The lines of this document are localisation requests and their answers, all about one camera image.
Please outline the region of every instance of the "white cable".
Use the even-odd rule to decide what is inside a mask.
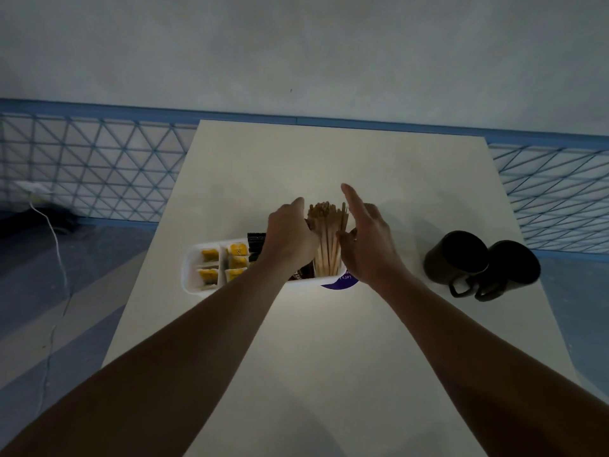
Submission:
[[[53,234],[53,238],[55,239],[55,250],[57,252],[57,261],[59,262],[59,267],[62,269],[63,288],[66,291],[66,296],[67,296],[66,304],[63,307],[62,316],[59,318],[59,321],[57,321],[53,325],[53,327],[50,329],[50,333],[49,333],[49,352],[46,355],[46,359],[44,361],[44,373],[43,373],[43,377],[42,377],[42,385],[40,386],[40,399],[38,400],[38,408],[36,409],[36,416],[38,417],[40,415],[40,413],[42,412],[42,406],[44,405],[44,399],[46,397],[46,392],[47,392],[47,382],[49,380],[49,373],[50,373],[50,357],[53,354],[53,343],[55,341],[55,329],[57,328],[57,325],[62,321],[63,316],[65,316],[66,313],[68,312],[68,307],[70,305],[70,300],[72,299],[72,294],[70,292],[70,287],[68,284],[68,273],[66,272],[66,268],[63,265],[62,255],[61,255],[61,253],[59,253],[59,240],[57,240],[57,234],[55,234],[55,231],[53,230],[53,226],[50,223],[49,217],[34,207],[34,204],[32,203],[31,194],[33,194],[33,192],[30,193],[30,197],[29,197],[30,207],[36,213],[40,213],[42,216],[44,216],[47,224],[49,225],[50,232]]]

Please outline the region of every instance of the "white wall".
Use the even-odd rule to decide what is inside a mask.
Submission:
[[[0,96],[609,135],[609,0],[0,0]]]

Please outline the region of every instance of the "hand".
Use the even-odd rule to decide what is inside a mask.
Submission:
[[[293,274],[309,264],[319,248],[319,237],[305,221],[305,199],[299,197],[269,215],[260,258],[279,260]]]
[[[349,184],[341,184],[340,189],[356,226],[349,233],[337,233],[340,256],[349,272],[372,287],[389,274],[408,272],[377,206],[364,203]]]

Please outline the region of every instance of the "purple label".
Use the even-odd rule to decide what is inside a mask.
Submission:
[[[357,279],[350,272],[346,271],[345,274],[339,277],[338,281],[333,284],[322,285],[322,287],[331,290],[344,290],[353,287],[355,284],[357,284]]]

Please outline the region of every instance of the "black mug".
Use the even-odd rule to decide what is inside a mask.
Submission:
[[[422,267],[430,280],[448,285],[453,297],[463,298],[476,293],[478,283],[469,282],[467,278],[483,272],[488,261],[488,248],[484,242],[472,233],[453,231],[425,255]],[[465,279],[469,288],[458,293],[454,283],[460,279]]]
[[[477,287],[478,301],[494,300],[509,290],[531,285],[541,275],[537,257],[518,242],[500,241],[488,251],[488,268],[466,279],[470,288]]]

